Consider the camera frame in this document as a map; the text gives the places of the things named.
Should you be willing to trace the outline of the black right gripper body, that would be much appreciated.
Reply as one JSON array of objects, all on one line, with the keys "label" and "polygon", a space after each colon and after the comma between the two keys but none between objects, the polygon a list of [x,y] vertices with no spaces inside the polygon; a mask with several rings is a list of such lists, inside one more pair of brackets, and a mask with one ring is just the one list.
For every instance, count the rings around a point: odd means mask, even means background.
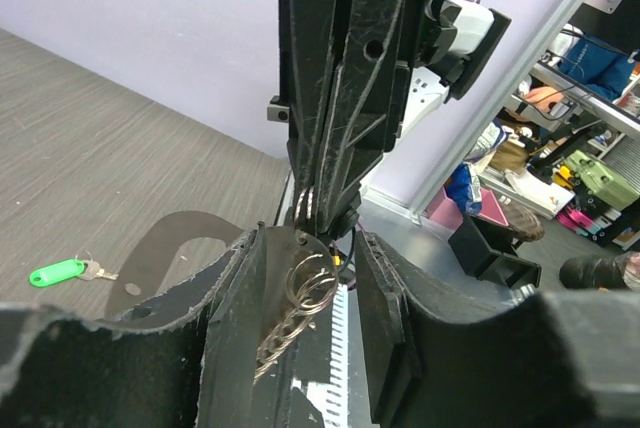
[{"label": "black right gripper body", "polygon": [[[456,30],[444,14],[446,0],[402,0],[399,19],[379,75],[362,109],[362,115],[383,114],[382,123],[364,137],[358,145],[390,151],[406,112],[411,75],[415,68],[432,69],[437,78],[449,89],[454,98],[462,97],[477,79],[479,73],[502,39],[509,19],[490,9],[495,20],[478,48],[469,55],[449,52]],[[351,0],[339,0],[336,13],[336,54],[332,89],[337,68],[342,60]],[[274,99],[279,120],[289,128],[289,108]]]}]

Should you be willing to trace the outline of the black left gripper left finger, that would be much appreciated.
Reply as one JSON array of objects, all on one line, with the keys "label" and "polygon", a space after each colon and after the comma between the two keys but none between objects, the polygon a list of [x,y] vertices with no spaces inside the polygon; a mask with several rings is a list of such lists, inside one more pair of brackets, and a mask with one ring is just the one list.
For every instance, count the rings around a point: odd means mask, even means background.
[{"label": "black left gripper left finger", "polygon": [[1,307],[5,427],[244,427],[251,412],[266,231],[111,320]]}]

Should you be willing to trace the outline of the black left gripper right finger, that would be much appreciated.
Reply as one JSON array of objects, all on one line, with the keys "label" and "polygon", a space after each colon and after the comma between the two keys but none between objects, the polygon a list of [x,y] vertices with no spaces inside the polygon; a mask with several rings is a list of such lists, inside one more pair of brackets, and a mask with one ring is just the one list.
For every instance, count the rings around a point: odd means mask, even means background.
[{"label": "black left gripper right finger", "polygon": [[372,421],[382,427],[635,427],[639,297],[475,300],[379,235],[355,241]]}]

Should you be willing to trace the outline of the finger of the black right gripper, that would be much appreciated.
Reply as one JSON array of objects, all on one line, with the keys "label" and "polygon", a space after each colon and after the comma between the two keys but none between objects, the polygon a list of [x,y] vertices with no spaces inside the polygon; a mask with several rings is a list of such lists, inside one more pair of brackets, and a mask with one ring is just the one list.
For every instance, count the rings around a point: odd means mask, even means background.
[{"label": "finger of the black right gripper", "polygon": [[289,108],[287,150],[302,202],[301,228],[328,228],[337,203],[323,143],[336,54],[339,0],[278,0],[280,92]]},{"label": "finger of the black right gripper", "polygon": [[389,52],[402,0],[351,0],[346,38],[334,77],[314,187],[315,231],[326,233],[350,202],[350,191],[382,157],[380,148],[360,147],[383,114],[362,109]]}]

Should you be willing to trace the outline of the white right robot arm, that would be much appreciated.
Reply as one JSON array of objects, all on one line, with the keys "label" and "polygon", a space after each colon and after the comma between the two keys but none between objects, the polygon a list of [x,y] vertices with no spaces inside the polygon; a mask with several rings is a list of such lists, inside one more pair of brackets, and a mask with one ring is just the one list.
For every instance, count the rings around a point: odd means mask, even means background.
[{"label": "white right robot arm", "polygon": [[478,0],[278,0],[279,90],[288,126],[293,226],[339,238],[359,191],[396,141],[462,98],[509,19]]}]

